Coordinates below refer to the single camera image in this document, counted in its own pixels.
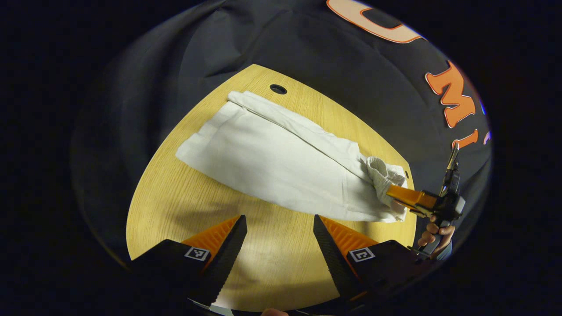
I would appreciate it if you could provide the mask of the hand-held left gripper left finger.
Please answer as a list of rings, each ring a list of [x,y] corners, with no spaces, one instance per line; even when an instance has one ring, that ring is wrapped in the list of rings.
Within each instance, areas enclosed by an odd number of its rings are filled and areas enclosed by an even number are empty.
[[[134,259],[130,269],[155,294],[210,306],[218,298],[247,234],[235,216],[182,242],[164,239]]]

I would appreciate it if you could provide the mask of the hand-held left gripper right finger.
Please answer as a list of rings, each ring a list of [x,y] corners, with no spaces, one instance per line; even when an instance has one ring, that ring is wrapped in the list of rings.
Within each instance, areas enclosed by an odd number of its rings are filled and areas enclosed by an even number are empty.
[[[341,298],[378,303],[427,275],[436,261],[395,240],[382,243],[327,217],[315,215],[313,233]]]

